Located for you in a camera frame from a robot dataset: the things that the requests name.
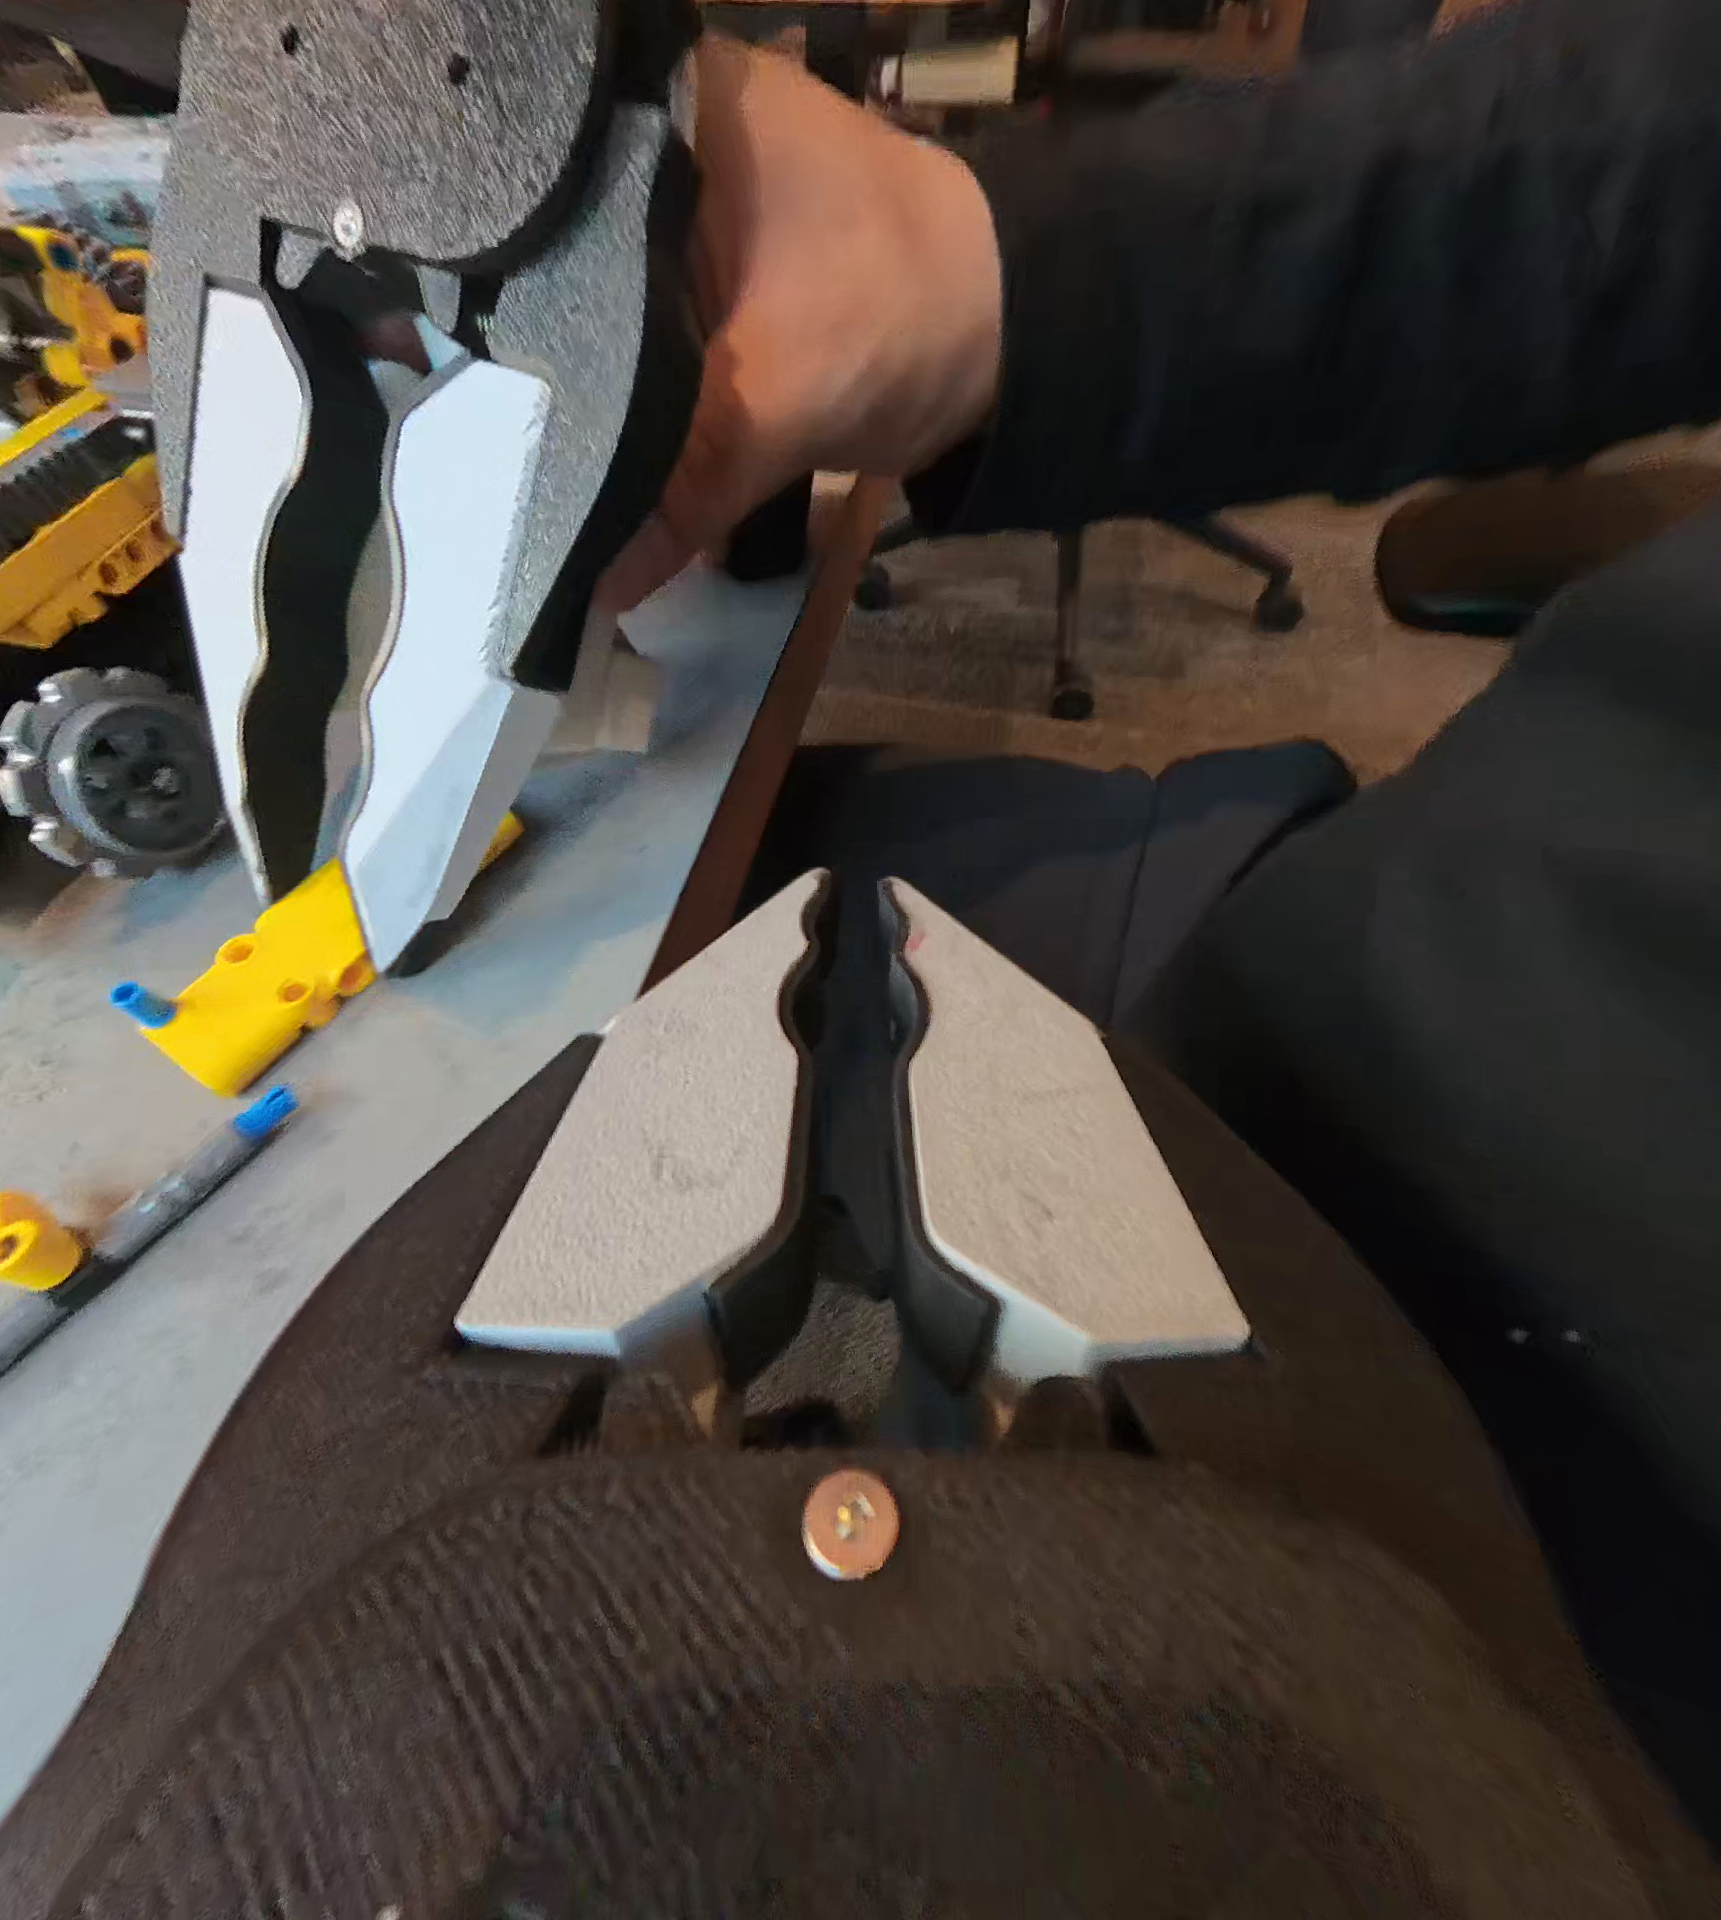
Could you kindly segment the yellow grey toy brick vehicle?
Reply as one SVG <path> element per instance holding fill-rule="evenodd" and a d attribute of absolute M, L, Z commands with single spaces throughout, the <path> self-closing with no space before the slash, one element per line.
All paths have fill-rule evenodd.
<path fill-rule="evenodd" d="M 105 878 L 201 857 L 225 811 L 176 643 L 80 636 L 176 558 L 152 445 L 149 254 L 0 223 L 0 828 Z"/>

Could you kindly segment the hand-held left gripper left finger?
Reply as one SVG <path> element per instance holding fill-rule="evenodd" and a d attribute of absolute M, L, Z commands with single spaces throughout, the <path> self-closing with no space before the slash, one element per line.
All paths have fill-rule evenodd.
<path fill-rule="evenodd" d="M 476 1348 L 751 1381 L 812 1292 L 811 1042 L 825 867 L 609 1022 L 454 1332 Z"/>

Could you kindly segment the yellow rectangular brick block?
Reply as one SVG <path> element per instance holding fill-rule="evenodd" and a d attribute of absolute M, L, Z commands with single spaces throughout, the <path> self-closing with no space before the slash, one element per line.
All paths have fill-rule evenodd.
<path fill-rule="evenodd" d="M 335 1019 L 347 999 L 365 994 L 377 979 L 350 888 L 337 859 L 265 908 L 247 931 L 229 935 L 210 962 L 216 956 L 249 957 L 253 952 L 310 986 L 313 1006 L 297 1043 Z M 141 1027 L 141 1033 L 152 1043 L 152 1029 Z"/>

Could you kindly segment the grey axle with yellow cam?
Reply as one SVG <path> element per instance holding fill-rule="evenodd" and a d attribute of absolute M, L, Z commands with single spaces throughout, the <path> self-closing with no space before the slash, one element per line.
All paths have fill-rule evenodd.
<path fill-rule="evenodd" d="M 251 1099 L 149 1188 L 118 1206 L 97 1235 L 64 1226 L 21 1189 L 0 1189 L 0 1381 L 59 1328 L 121 1280 L 277 1140 L 299 1111 L 278 1084 Z"/>

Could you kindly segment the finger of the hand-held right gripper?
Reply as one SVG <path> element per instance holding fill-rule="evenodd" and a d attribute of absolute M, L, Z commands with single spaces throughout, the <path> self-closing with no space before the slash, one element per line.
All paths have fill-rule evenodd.
<path fill-rule="evenodd" d="M 362 599 L 371 658 L 352 695 L 358 758 L 339 861 L 377 971 L 446 920 L 559 713 L 508 665 L 515 548 L 551 396 L 452 356 L 393 419 L 384 561 Z"/>
<path fill-rule="evenodd" d="M 307 369 L 272 301 L 210 283 L 187 453 L 180 584 L 218 790 L 261 902 L 315 867 L 326 723 L 344 683 L 344 568 L 302 482 Z"/>

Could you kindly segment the person's black clothing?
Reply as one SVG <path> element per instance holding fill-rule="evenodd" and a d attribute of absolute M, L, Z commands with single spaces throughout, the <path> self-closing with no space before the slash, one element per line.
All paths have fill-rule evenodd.
<path fill-rule="evenodd" d="M 740 908 L 818 865 L 919 886 L 1350 1241 L 1721 1859 L 1721 497 L 1387 779 L 804 748 Z"/>

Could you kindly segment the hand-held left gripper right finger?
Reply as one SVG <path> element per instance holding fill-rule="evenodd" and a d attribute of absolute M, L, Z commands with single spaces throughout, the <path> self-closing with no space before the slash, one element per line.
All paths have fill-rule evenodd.
<path fill-rule="evenodd" d="M 1240 1353 L 1252 1326 L 1099 1027 L 902 878 L 889 948 L 902 1305 L 953 1386 Z"/>

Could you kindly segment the person's right forearm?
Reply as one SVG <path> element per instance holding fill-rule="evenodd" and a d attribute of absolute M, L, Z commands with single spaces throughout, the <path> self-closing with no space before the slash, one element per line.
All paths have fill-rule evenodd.
<path fill-rule="evenodd" d="M 1002 277 L 934 534 L 1365 504 L 1721 418 L 1721 4 L 1503 4 L 971 150 Z"/>

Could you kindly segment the black office chair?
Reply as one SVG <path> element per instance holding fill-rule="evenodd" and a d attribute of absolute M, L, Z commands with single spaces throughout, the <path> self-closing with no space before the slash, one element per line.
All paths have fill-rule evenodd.
<path fill-rule="evenodd" d="M 1252 604 L 1258 631 L 1288 634 L 1305 620 L 1305 597 L 1295 566 L 1273 546 L 1255 539 L 1222 515 L 1182 519 L 1171 525 L 1194 546 L 1237 563 L 1260 579 Z M 1048 715 L 1065 723 L 1085 723 L 1094 713 L 1094 686 L 1086 669 L 1080 637 L 1085 529 L 1061 531 L 1057 548 L 1054 599 L 1054 671 Z M 871 556 L 852 588 L 852 606 L 860 611 L 887 611 L 895 606 L 895 585 L 887 556 L 923 541 L 912 515 L 900 515 L 875 534 Z"/>

